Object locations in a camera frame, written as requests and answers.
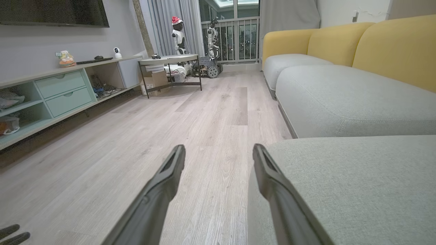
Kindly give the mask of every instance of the plastic bag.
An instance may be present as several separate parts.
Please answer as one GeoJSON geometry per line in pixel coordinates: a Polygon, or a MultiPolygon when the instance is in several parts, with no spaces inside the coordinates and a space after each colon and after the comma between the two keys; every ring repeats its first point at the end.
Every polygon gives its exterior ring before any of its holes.
{"type": "Polygon", "coordinates": [[[20,129],[20,119],[15,116],[0,117],[0,135],[9,135],[20,129]]]}
{"type": "Polygon", "coordinates": [[[8,90],[0,90],[0,110],[7,109],[13,105],[24,102],[25,96],[18,96],[16,93],[8,90]]]}

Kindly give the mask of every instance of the black keyboard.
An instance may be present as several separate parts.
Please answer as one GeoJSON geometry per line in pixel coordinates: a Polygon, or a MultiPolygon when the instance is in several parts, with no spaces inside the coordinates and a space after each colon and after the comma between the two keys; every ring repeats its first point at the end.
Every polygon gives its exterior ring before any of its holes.
{"type": "Polygon", "coordinates": [[[81,62],[76,62],[76,64],[81,65],[81,64],[95,63],[95,62],[100,62],[100,61],[108,61],[108,60],[112,60],[112,59],[113,58],[103,58],[103,59],[91,60],[91,61],[81,61],[81,62]]]}

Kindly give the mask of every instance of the white security camera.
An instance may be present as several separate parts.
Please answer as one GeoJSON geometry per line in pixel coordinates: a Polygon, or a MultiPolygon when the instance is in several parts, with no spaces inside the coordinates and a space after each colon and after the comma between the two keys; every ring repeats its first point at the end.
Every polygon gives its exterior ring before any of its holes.
{"type": "Polygon", "coordinates": [[[115,58],[122,58],[119,48],[113,48],[115,52],[115,58]]]}

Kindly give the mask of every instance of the round table top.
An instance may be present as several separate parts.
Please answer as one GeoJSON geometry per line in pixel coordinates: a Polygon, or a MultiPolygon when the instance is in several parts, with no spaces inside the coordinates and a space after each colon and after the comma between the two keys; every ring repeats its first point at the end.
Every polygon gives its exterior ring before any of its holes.
{"type": "Polygon", "coordinates": [[[180,63],[184,61],[193,61],[198,58],[197,54],[181,54],[181,55],[168,55],[161,56],[160,59],[153,60],[152,58],[148,58],[145,60],[139,61],[141,65],[163,65],[168,63],[180,63]]]}

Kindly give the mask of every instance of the red santa hat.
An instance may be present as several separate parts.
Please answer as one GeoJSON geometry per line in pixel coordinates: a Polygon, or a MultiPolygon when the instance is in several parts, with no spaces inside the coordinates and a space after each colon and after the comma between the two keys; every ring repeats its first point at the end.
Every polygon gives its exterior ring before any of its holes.
{"type": "Polygon", "coordinates": [[[172,25],[177,25],[178,23],[182,23],[182,22],[183,22],[183,20],[181,20],[178,17],[173,16],[173,23],[172,23],[172,25]]]}

